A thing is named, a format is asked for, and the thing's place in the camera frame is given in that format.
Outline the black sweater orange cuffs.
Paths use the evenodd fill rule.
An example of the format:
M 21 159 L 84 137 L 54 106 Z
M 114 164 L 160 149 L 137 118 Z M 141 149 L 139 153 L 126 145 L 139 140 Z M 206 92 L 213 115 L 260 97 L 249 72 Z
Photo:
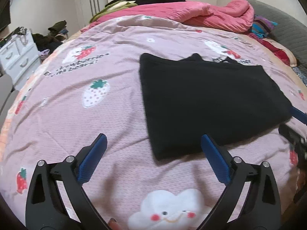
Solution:
M 139 76 L 156 159 L 198 153 L 203 135 L 220 145 L 258 136 L 291 119 L 291 102 L 260 65 L 198 54 L 174 61 L 148 53 Z

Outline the dark clothes pile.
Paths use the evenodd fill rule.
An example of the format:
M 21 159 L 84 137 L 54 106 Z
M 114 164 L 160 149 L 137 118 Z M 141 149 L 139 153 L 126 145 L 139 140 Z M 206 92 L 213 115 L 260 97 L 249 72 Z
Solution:
M 40 52 L 49 50 L 49 53 L 52 53 L 68 39 L 69 31 L 67 30 L 67 22 L 65 20 L 55 23 L 48 28 L 48 31 L 47 35 L 32 34 L 33 41 Z

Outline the red patterned pillow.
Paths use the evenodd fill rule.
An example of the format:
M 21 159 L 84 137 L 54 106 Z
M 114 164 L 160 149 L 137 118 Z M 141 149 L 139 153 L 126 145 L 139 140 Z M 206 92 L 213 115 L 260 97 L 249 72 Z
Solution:
M 297 59 L 295 55 L 285 46 L 269 38 L 259 38 L 254 33 L 248 33 L 248 36 L 257 40 L 261 45 L 270 50 L 277 58 L 289 67 L 297 67 Z

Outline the grey quilted headboard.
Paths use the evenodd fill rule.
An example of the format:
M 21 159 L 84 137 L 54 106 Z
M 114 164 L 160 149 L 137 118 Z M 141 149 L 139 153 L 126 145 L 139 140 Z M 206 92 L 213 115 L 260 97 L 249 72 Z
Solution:
M 306 25 L 286 12 L 257 0 L 247 0 L 254 16 L 262 16 L 278 25 L 267 36 L 287 47 L 296 57 L 298 67 L 306 72 Z

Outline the striped colourful pillow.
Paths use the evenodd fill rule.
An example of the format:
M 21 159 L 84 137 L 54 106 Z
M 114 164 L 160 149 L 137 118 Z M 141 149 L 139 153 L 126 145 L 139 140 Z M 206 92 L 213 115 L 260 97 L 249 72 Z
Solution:
M 265 17 L 255 15 L 250 31 L 258 38 L 263 39 L 266 38 L 277 25 L 277 22 L 270 21 Z

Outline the grey chair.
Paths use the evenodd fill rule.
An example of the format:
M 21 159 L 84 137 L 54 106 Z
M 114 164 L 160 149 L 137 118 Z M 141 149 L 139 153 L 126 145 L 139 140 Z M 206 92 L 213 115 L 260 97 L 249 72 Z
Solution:
M 3 127 L 5 118 L 8 114 L 8 110 L 13 105 L 18 90 L 15 90 L 12 84 L 12 78 L 5 74 L 0 78 L 0 127 Z

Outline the pink strawberry print quilt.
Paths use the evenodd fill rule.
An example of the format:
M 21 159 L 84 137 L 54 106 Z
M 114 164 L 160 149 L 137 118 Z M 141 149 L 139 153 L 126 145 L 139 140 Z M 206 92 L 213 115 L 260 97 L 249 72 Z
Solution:
M 123 229 L 198 228 L 225 186 L 202 149 L 155 158 L 139 76 L 144 53 L 174 61 L 196 53 L 205 61 L 224 61 L 212 59 L 196 28 L 158 17 L 119 17 L 65 43 L 44 62 L 17 97 L 1 134 L 1 195 L 22 226 L 37 162 L 76 156 L 103 133 L 107 149 L 82 185 L 100 216 Z M 306 137 L 296 118 L 283 123 Z M 222 147 L 247 163 L 267 161 L 285 210 L 299 170 L 279 125 Z

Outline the hot pink blanket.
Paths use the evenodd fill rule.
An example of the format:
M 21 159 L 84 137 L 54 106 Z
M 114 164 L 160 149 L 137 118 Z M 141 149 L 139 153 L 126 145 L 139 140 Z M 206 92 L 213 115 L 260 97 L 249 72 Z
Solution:
M 81 32 L 111 19 L 136 15 L 170 19 L 192 26 L 245 33 L 252 27 L 254 8 L 247 0 L 231 0 L 224 7 L 195 1 L 137 5 L 103 15 L 82 28 Z

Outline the white drawer chest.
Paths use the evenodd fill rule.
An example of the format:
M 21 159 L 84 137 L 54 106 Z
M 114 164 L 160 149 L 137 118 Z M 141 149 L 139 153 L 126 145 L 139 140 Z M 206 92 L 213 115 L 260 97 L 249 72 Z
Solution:
M 40 66 L 39 51 L 30 30 L 22 28 L 1 48 L 1 73 L 12 79 L 15 90 L 20 90 Z

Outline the green blanket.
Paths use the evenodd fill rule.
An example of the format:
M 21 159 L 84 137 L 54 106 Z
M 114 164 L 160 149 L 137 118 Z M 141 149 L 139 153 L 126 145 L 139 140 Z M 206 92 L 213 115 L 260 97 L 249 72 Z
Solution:
M 131 7 L 135 7 L 138 4 L 135 1 L 117 1 L 114 2 L 108 6 L 106 6 L 103 10 L 101 10 L 100 12 L 98 12 L 97 14 L 95 14 L 92 19 L 90 19 L 90 23 L 97 21 L 100 17 L 107 15 L 107 14 L 111 14 L 113 12 L 122 10 L 122 9 L 126 9 L 126 8 L 131 8 Z

